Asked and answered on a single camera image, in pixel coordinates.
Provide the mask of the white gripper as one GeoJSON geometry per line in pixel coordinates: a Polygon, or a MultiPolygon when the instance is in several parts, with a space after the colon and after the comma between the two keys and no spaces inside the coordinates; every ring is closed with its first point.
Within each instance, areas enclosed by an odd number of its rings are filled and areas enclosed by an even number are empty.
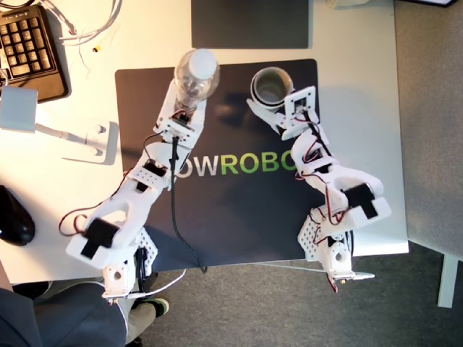
{"type": "Polygon", "coordinates": [[[288,140],[300,136],[310,128],[311,124],[319,124],[317,115],[306,119],[304,116],[286,117],[279,112],[272,112],[258,105],[255,101],[247,99],[250,110],[261,120],[267,123],[275,132],[282,132],[281,139],[288,140]]]}
{"type": "Polygon", "coordinates": [[[173,115],[176,100],[176,85],[174,81],[171,81],[153,131],[160,133],[166,142],[172,142],[177,137],[180,146],[194,147],[203,130],[207,100],[199,102],[192,115],[189,116],[173,115]]]}

